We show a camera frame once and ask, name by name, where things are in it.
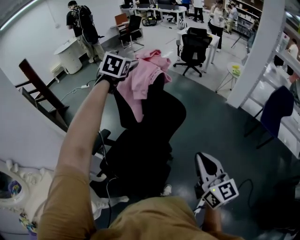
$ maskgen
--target brown sleeve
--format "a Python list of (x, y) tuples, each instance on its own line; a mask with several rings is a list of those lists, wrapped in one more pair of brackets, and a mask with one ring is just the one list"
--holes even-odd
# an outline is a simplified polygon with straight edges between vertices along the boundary
[(243, 240), (241, 237), (236, 237), (232, 235), (228, 235), (222, 232), (208, 232), (210, 235), (214, 236), (218, 240)]
[(43, 215), (38, 240), (83, 240), (95, 232), (89, 179), (79, 170), (56, 170)]

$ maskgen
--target khaki pants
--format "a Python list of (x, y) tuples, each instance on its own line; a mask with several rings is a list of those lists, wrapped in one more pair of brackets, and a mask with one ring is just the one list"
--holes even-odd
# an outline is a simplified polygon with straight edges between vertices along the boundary
[(231, 30), (233, 28), (233, 22), (234, 22), (234, 19), (229, 18), (227, 20), (227, 32), (231, 32)]
[(84, 49), (84, 51), (87, 53), (89, 59), (94, 59), (96, 55), (98, 55), (99, 59), (102, 61), (105, 55), (105, 51), (103, 50), (101, 44), (98, 42), (95, 45), (91, 46), (88, 44), (83, 35), (80, 35), (77, 37), (77, 41), (79, 42), (79, 45)]

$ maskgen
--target fluorescent light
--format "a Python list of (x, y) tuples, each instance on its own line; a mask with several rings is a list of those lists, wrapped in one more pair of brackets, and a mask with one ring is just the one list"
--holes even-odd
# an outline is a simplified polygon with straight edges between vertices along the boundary
[(292, 14), (290, 14), (289, 12), (285, 12), (285, 14), (286, 14), (288, 17), (292, 17)]
[(13, 15), (1, 28), (0, 31), (2, 31), (7, 25), (9, 25), (21, 12), (23, 12), (25, 9), (29, 8), (32, 4), (37, 2), (38, 0), (33, 0), (32, 2), (28, 3), (26, 6), (24, 6), (22, 9), (19, 10), (15, 15)]

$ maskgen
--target green floor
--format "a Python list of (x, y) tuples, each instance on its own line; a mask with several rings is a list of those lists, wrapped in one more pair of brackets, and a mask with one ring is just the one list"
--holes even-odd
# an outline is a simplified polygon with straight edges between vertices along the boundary
[[(63, 77), (60, 83), (53, 84), (50, 89), (58, 98), (62, 98), (75, 87), (95, 79), (96, 70), (95, 64), (85, 64), (78, 74)], [(187, 110), (185, 122), (170, 141), (174, 160), (168, 183), (173, 187), (172, 195), (183, 197), (191, 208), (196, 206), (198, 201), (195, 198), (194, 185), (198, 179), (194, 156), (199, 151), (219, 159), (237, 186), (245, 179), (253, 181), (251, 204), (270, 197), (273, 186), (279, 180), (297, 175), (300, 169), (297, 159), (279, 140), (256, 150), (258, 134), (243, 137), (243, 128), (248, 117), (246, 112), (230, 107), (223, 97), (192, 80), (173, 71), (169, 71), (169, 75), (173, 82), (167, 84), (165, 90), (179, 99)], [(70, 106), (66, 116), (67, 123), (71, 121), (89, 91), (90, 89), (78, 89), (75, 94), (64, 99), (63, 103)], [(105, 105), (101, 125), (101, 129), (103, 128), (112, 132), (110, 138), (113, 140), (124, 130), (120, 126), (118, 108), (112, 95), (108, 96)], [(255, 223), (251, 215), (253, 209), (251, 211), (247, 205), (250, 189), (250, 185), (245, 184), (240, 190), (240, 196), (222, 207), (224, 231), (247, 240), (283, 239), (282, 234), (261, 230)], [(126, 204), (120, 203), (113, 207), (112, 218), (125, 206)], [(108, 211), (103, 211), (97, 220), (99, 228), (106, 226), (107, 214)]]

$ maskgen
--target pink cloth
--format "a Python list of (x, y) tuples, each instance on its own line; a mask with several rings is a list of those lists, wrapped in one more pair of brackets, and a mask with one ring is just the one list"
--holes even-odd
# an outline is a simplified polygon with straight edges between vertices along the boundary
[(171, 61), (161, 57), (160, 50), (140, 51), (135, 58), (139, 61), (139, 65), (129, 73), (125, 81), (119, 83), (117, 90), (131, 107), (137, 122), (141, 122), (142, 99), (147, 99), (149, 85), (153, 84), (161, 73), (165, 75), (165, 83), (172, 81), (165, 73)]

